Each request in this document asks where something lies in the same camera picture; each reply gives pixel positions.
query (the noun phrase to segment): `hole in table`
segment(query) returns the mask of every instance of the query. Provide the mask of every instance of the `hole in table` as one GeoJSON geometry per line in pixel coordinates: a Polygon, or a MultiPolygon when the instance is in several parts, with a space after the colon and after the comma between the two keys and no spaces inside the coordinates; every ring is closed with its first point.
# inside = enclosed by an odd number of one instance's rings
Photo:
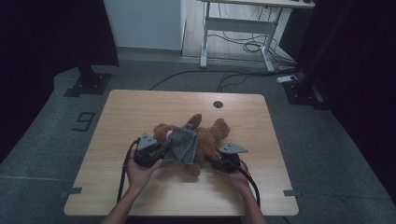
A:
{"type": "Polygon", "coordinates": [[[222,108],[223,107],[223,103],[220,101],[215,101],[215,103],[213,103],[213,106],[215,108],[222,108]]]}

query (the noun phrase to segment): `desk leg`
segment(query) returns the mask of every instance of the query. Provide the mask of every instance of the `desk leg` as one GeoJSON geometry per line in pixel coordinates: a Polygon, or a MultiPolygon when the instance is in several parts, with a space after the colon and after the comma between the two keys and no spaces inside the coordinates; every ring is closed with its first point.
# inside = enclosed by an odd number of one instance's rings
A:
{"type": "Polygon", "coordinates": [[[282,10],[283,10],[283,7],[280,7],[279,10],[277,11],[276,18],[274,19],[273,24],[271,26],[270,34],[269,34],[267,40],[265,41],[264,48],[262,49],[262,57],[264,58],[265,65],[267,66],[268,72],[275,72],[275,69],[271,62],[272,57],[271,57],[271,54],[269,53],[269,48],[271,47],[271,42],[274,38],[274,34],[276,31],[277,24],[279,22],[280,15],[282,14],[282,10]]]}
{"type": "Polygon", "coordinates": [[[206,6],[206,15],[205,15],[205,25],[204,25],[204,42],[202,43],[201,48],[201,68],[206,68],[206,61],[207,61],[207,23],[209,22],[209,9],[210,3],[207,3],[206,6]]]}

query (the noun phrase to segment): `wooden table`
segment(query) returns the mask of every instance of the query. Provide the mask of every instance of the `wooden table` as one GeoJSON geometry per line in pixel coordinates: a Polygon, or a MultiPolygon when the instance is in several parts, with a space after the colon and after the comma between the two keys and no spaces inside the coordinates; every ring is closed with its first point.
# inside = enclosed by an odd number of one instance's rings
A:
{"type": "Polygon", "coordinates": [[[315,4],[311,1],[305,3],[303,0],[298,2],[291,0],[198,0],[206,3],[205,25],[204,25],[204,41],[201,48],[201,61],[200,66],[206,68],[207,61],[207,33],[209,30],[214,31],[228,31],[239,33],[252,33],[267,35],[265,44],[261,49],[262,57],[264,58],[265,65],[269,72],[274,72],[271,61],[269,48],[274,38],[277,24],[284,7],[291,8],[314,8],[315,4]],[[238,4],[238,5],[253,5],[253,6],[267,6],[279,7],[276,17],[273,21],[251,21],[251,20],[236,20],[229,18],[213,18],[209,15],[210,3],[225,3],[225,4],[238,4]]]}
{"type": "MultiPolygon", "coordinates": [[[[93,134],[64,212],[69,216],[107,215],[115,205],[126,151],[143,132],[152,134],[164,122],[184,125],[203,115],[202,127],[224,118],[231,127],[223,143],[234,142],[248,153],[240,157],[249,167],[267,216],[298,213],[288,172],[262,95],[176,91],[112,91],[93,134]],[[223,103],[215,108],[214,102],[223,103]]],[[[244,209],[227,177],[207,164],[198,177],[177,162],[165,162],[134,203],[131,216],[242,216],[244,209]]]]}

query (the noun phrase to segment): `human arm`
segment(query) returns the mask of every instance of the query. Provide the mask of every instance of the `human arm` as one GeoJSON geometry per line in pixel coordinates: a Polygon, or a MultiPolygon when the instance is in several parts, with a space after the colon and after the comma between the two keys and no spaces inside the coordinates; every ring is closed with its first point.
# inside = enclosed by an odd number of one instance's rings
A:
{"type": "Polygon", "coordinates": [[[134,201],[149,183],[151,175],[161,166],[161,164],[162,160],[158,160],[151,168],[145,168],[137,165],[132,158],[129,159],[127,167],[129,188],[121,197],[120,201],[105,217],[105,219],[102,221],[102,224],[125,223],[134,201]]]}
{"type": "MultiPolygon", "coordinates": [[[[244,171],[248,169],[244,163],[241,164],[241,168],[244,171]]],[[[228,177],[230,178],[233,186],[238,190],[241,195],[248,223],[267,224],[268,222],[262,214],[262,210],[257,205],[253,192],[250,189],[248,179],[239,171],[228,174],[228,177]]]]}

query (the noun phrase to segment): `brown teddy bear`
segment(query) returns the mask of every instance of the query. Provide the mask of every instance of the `brown teddy bear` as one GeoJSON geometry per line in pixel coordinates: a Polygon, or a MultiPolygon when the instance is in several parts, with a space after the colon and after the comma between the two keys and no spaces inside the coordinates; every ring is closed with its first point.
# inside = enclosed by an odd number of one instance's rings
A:
{"type": "MultiPolygon", "coordinates": [[[[201,173],[201,167],[205,163],[205,154],[211,156],[213,159],[219,159],[220,154],[217,150],[220,148],[219,140],[226,138],[230,133],[230,127],[224,119],[217,119],[212,127],[203,128],[199,127],[202,121],[202,115],[196,114],[187,122],[192,126],[194,132],[197,133],[198,142],[194,163],[186,165],[185,169],[188,173],[198,176],[201,173]]],[[[168,132],[173,131],[177,126],[168,124],[159,124],[154,128],[154,138],[158,143],[162,144],[168,132]]]]}

